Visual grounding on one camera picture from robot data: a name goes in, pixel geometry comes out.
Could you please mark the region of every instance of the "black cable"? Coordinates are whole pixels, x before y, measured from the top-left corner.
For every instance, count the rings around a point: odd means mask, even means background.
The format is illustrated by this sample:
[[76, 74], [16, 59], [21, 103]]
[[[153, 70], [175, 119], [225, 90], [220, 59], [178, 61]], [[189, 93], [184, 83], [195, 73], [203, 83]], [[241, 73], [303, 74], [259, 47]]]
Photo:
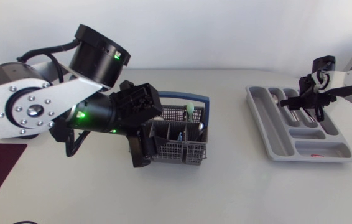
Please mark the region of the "black cable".
[[62, 70], [62, 67], [60, 66], [60, 63], [58, 62], [58, 60], [52, 54], [46, 54], [46, 56], [48, 56], [52, 60], [53, 64], [56, 67], [57, 75], [58, 75], [58, 82], [59, 83], [64, 82], [63, 70]]
[[19, 222], [16, 222], [15, 224], [37, 224], [37, 223], [33, 221], [19, 221]]
[[85, 138], [88, 136], [90, 131], [83, 131], [78, 139], [74, 142], [74, 132], [70, 132], [68, 139], [65, 143], [65, 154], [67, 157], [72, 157], [78, 151], [79, 147], [82, 145]]
[[27, 53], [25, 53], [23, 56], [18, 57], [17, 61], [22, 62], [22, 63], [26, 63], [28, 61], [28, 59], [35, 57], [37, 55], [43, 55], [43, 54], [47, 55], [47, 54], [52, 54], [52, 53], [57, 53], [57, 52], [63, 52], [63, 51], [70, 50], [70, 49], [78, 46], [79, 43], [80, 43], [79, 40], [74, 39], [72, 42], [65, 44], [65, 45], [30, 50]]

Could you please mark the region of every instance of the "white table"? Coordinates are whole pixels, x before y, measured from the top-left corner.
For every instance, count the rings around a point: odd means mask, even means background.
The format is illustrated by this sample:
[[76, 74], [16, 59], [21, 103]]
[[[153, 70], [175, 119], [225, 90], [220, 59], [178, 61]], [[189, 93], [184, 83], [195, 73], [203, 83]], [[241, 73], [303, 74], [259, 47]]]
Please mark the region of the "white table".
[[[92, 133], [74, 157], [49, 133], [0, 188], [0, 223], [352, 223], [352, 163], [270, 161], [246, 85], [298, 86], [255, 70], [125, 70], [118, 81], [210, 97], [208, 159], [132, 168], [125, 137]], [[327, 108], [352, 148], [352, 104]]]

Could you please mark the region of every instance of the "gray plastic tray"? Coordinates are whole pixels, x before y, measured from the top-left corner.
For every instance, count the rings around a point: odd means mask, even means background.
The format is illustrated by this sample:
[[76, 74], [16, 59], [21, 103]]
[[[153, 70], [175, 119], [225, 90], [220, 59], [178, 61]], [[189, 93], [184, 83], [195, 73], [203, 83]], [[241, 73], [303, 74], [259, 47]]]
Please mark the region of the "gray plastic tray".
[[274, 102], [298, 96], [293, 88], [247, 86], [248, 105], [261, 132], [267, 155], [275, 161], [352, 162], [352, 152], [332, 119], [317, 122], [314, 111], [291, 111]]

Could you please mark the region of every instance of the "green led light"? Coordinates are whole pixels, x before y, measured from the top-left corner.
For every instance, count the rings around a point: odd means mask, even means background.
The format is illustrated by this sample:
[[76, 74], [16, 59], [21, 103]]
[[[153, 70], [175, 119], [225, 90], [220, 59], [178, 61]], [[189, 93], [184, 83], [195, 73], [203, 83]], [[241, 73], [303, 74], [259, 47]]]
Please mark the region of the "green led light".
[[78, 111], [78, 113], [76, 114], [77, 118], [84, 118], [86, 116], [86, 114], [82, 113], [81, 111]]

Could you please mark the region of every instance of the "silver bolt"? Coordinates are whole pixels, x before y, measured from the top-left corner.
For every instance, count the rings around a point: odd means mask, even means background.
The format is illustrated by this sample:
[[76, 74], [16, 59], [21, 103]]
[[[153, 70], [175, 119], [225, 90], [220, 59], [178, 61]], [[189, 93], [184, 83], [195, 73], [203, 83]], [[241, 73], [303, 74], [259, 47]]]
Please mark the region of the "silver bolt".
[[4, 117], [4, 113], [0, 112], [0, 118]]
[[12, 92], [15, 92], [15, 91], [17, 91], [17, 88], [15, 86], [10, 86], [9, 90], [12, 91]]

